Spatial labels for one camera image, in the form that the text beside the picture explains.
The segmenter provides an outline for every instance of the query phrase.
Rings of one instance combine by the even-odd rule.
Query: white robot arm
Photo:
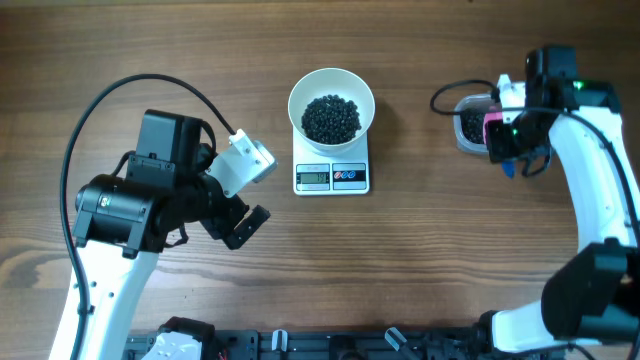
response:
[[[149,122],[153,122],[153,119],[147,114],[142,132],[145,126],[150,127]],[[215,157],[211,166],[205,171],[207,175],[203,176],[213,178],[220,184],[222,192],[220,195],[224,195],[225,198],[234,198],[236,193],[249,182],[259,182],[269,175],[277,166],[277,162],[260,142],[251,141],[242,130],[230,136],[229,142],[231,143],[229,149]],[[89,187],[79,195],[77,206],[80,225],[76,225],[74,233],[78,233],[80,231],[78,228],[82,227],[81,219],[85,214],[82,208],[91,205],[92,194]],[[105,212],[111,212],[114,216],[126,216],[124,213],[129,210],[126,209],[127,203],[118,202],[117,196],[109,197],[110,195],[104,191],[100,192],[99,196],[99,202],[101,202],[98,205],[99,208],[102,205],[101,199],[106,198],[108,200],[102,206]],[[78,254],[89,283],[89,298],[92,305],[79,358],[119,359],[122,357],[138,300],[156,267],[159,252],[141,250],[131,258],[123,256],[123,247],[118,244],[88,239],[84,247],[78,248]],[[68,359],[71,355],[79,321],[78,303],[78,285],[75,273],[72,273],[67,302],[49,357],[51,360]],[[199,345],[194,346],[183,346],[186,349],[184,356],[192,354]],[[197,351],[197,353],[197,359],[199,359],[200,352]]]
[[[506,75],[498,82],[500,100],[505,108],[523,107],[524,83],[512,84]],[[640,194],[622,142],[622,119],[609,108],[581,106],[574,114],[589,121],[610,139],[622,163],[638,208]],[[504,119],[516,119],[518,112],[503,113]],[[620,174],[602,142],[585,125],[560,115],[549,131],[549,139],[564,167],[578,222],[578,252],[591,243],[615,238],[621,246],[635,247],[629,209],[621,187]],[[547,330],[541,301],[515,310],[501,311],[492,319],[493,345],[500,351],[519,353],[561,345]],[[597,344],[598,340],[578,340],[579,344]]]

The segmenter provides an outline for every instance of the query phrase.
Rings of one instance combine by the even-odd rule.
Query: pink gripper part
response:
[[[489,108],[489,110],[497,110],[495,106]],[[484,123],[482,124],[482,138],[484,139],[484,143],[487,143],[487,123],[489,121],[502,121],[502,113],[488,113],[484,116]]]

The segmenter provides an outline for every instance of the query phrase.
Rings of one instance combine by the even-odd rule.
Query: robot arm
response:
[[[582,107],[577,114],[591,121],[607,134],[609,139],[612,139],[616,153],[625,168],[624,176],[627,177],[631,184],[632,196],[637,207],[640,194],[624,151],[620,133],[620,115],[611,113],[609,109],[596,107]],[[636,243],[633,231],[629,226],[629,214],[620,187],[620,179],[610,156],[601,146],[599,140],[584,125],[563,116],[560,116],[555,121],[549,132],[549,137],[553,148],[562,161],[567,176],[567,183],[578,222],[578,252],[583,252],[592,243],[604,244],[606,239],[613,238],[617,239],[622,247],[635,247]],[[612,281],[614,284],[620,281],[617,277],[621,277],[627,272],[626,264],[621,266],[621,269],[616,269],[615,274],[611,274],[613,275]],[[567,278],[571,278],[572,282],[580,282],[582,279],[576,275],[572,274]],[[554,327],[558,331],[561,328],[562,332],[568,331],[577,335],[580,332],[581,325],[583,327],[588,326],[587,322],[595,322],[596,318],[605,319],[605,309],[607,309],[607,306],[612,306],[610,305],[613,300],[611,298],[598,300],[595,298],[596,294],[581,293],[576,288],[566,286],[567,284],[565,283],[559,283],[555,287],[551,287],[550,284],[553,284],[553,282],[550,281],[545,288],[542,301],[539,300],[515,310],[501,311],[493,316],[491,326],[493,330],[492,341],[496,349],[503,352],[518,353],[561,345],[567,341],[557,340],[550,333],[548,327]],[[558,294],[557,290],[559,288],[562,288],[567,293]],[[593,288],[596,293],[605,291],[608,295],[615,296],[616,294],[615,288],[598,289],[595,285]],[[545,298],[549,302],[549,304],[544,305],[548,306],[546,308],[548,312],[546,314],[546,322],[550,326],[547,326],[545,314],[543,314]],[[578,315],[581,310],[579,308],[592,301],[602,301],[607,305],[603,307],[600,304],[600,309],[592,311],[590,314]],[[554,310],[556,307],[562,309],[562,311]],[[567,312],[565,318],[559,314],[559,312],[564,311]],[[612,331],[609,336],[604,333],[600,334],[600,336],[595,336],[597,332],[594,330],[582,329],[585,333],[591,332],[595,340],[578,340],[577,342],[579,344],[598,344],[599,341],[605,340],[633,341],[640,324],[633,316],[625,316],[625,318],[628,318],[628,322],[624,321],[626,323],[624,325],[626,327],[623,331],[624,335]],[[608,323],[602,324],[602,326],[613,329],[614,324]]]
[[[117,359],[142,290],[159,253],[170,245],[167,234],[185,222],[200,221],[214,239],[240,248],[269,217],[236,195],[259,182],[277,163],[258,141],[242,131],[232,146],[214,154],[198,145],[202,120],[149,110],[145,113],[136,154],[129,158],[126,179],[99,175],[76,200],[73,235],[89,283],[90,311],[81,359]],[[68,359],[76,337],[79,291],[75,274],[50,359]]]
[[[579,233],[579,254],[547,282],[541,300],[492,316],[490,340],[498,352],[521,353],[569,341],[633,342],[640,328],[634,270],[638,239],[632,226],[637,222],[628,206],[630,200],[637,209],[640,194],[622,142],[619,107],[609,86],[590,87],[576,79],[573,49],[538,50],[527,61],[524,86],[501,77],[502,107],[567,109],[588,124],[567,115],[521,111],[505,111],[501,123],[486,124],[492,161],[518,159],[532,145],[545,145],[542,139],[548,136],[548,146],[565,170]],[[611,143],[621,166],[592,126]]]

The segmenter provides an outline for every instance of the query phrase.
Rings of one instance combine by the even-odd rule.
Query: black beans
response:
[[[335,145],[352,140],[360,126],[360,114],[353,101],[338,95],[314,99],[302,115],[302,128],[313,141]]]
[[[465,109],[460,114],[462,134],[474,144],[484,144],[482,127],[484,126],[485,112],[476,109]]]

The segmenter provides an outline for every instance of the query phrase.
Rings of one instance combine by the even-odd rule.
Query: cable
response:
[[[587,358],[587,360],[596,360],[596,358],[591,355],[590,352],[587,351],[587,349],[583,348],[580,345],[572,345],[570,347],[567,347],[567,349],[569,349],[569,351],[571,351],[573,349],[578,350],[582,355],[584,355],[585,358]]]
[[[447,90],[451,90],[453,88],[457,88],[460,86],[466,86],[466,85],[471,85],[471,84],[481,84],[481,85],[486,85],[488,87],[491,88],[491,98],[494,101],[499,101],[499,96],[500,96],[500,89],[498,89],[497,86],[495,86],[491,81],[487,81],[487,80],[478,80],[478,79],[470,79],[470,80],[462,80],[462,81],[456,81],[454,83],[451,84],[447,84],[443,87],[441,87],[440,89],[438,89],[438,91],[436,91],[435,94],[433,94],[433,96],[431,97],[431,101],[429,102],[429,106],[431,107],[431,111],[433,111],[436,114],[440,114],[440,115],[448,115],[448,116],[453,116],[453,115],[460,115],[462,114],[462,111],[444,111],[444,110],[440,110],[438,108],[436,108],[436,99],[438,98],[438,96],[442,95],[442,93],[444,93]]]
[[[78,359],[78,357],[80,356],[80,349],[82,348],[82,342],[84,340],[84,335],[85,335],[84,333],[86,330],[87,314],[90,311],[90,303],[89,303],[87,277],[84,272],[84,268],[82,267],[82,261],[78,256],[78,251],[76,247],[73,245],[71,228],[69,226],[69,214],[67,213],[67,180],[69,177],[69,164],[71,163],[71,154],[73,153],[73,147],[75,146],[76,141],[78,140],[78,135],[80,135],[80,131],[82,130],[82,127],[84,126],[85,122],[89,118],[89,115],[91,115],[91,112],[93,112],[96,106],[98,106],[100,101],[102,101],[102,99],[104,99],[113,90],[119,88],[124,84],[137,81],[137,80],[145,80],[145,79],[163,80],[176,85],[180,85],[183,88],[189,90],[192,94],[198,97],[198,99],[202,100],[202,102],[204,102],[205,105],[207,105],[207,107],[211,109],[211,111],[213,111],[213,113],[216,115],[220,123],[222,123],[222,125],[227,129],[227,131],[230,134],[235,135],[236,133],[233,130],[233,128],[229,126],[227,121],[222,117],[222,114],[220,114],[218,109],[216,109],[216,107],[211,103],[211,101],[209,101],[209,99],[207,99],[200,91],[198,91],[196,88],[194,88],[193,86],[187,84],[186,82],[180,79],[176,79],[174,77],[167,76],[167,75],[138,74],[138,75],[133,75],[133,76],[120,79],[114,82],[113,84],[109,85],[106,89],[102,90],[102,92],[91,102],[89,107],[87,107],[87,109],[84,111],[84,113],[78,120],[76,127],[73,129],[73,132],[71,133],[71,137],[69,138],[69,143],[67,144],[67,149],[65,150],[64,158],[62,161],[62,171],[60,174],[60,217],[62,220],[62,232],[64,234],[64,240],[67,245],[67,251],[69,252],[71,267],[73,268],[73,271],[76,275],[76,281],[78,282],[78,291],[80,294],[80,304],[78,306],[78,328],[76,330],[76,337],[73,343],[73,350],[71,352],[72,360]]]
[[[129,160],[129,156],[135,155],[135,154],[136,154],[135,150],[129,150],[126,153],[122,154],[122,157],[120,158],[120,161],[118,161],[118,165],[116,166],[116,169],[113,170],[113,172],[111,173],[111,176],[117,176],[120,170],[122,170],[124,163],[126,163],[127,160]]]
[[[207,135],[209,136],[209,139],[211,139],[211,153],[215,154],[216,153],[216,134],[213,133],[213,129],[211,128],[211,125],[209,125],[209,123],[206,121],[202,122],[202,130],[204,130],[204,132],[207,133]]]
[[[187,229],[184,228],[184,224],[182,224],[178,230],[180,230],[180,240],[176,241],[173,244],[166,243],[164,245],[165,248],[171,249],[172,247],[184,245],[189,241],[189,235],[187,235]]]

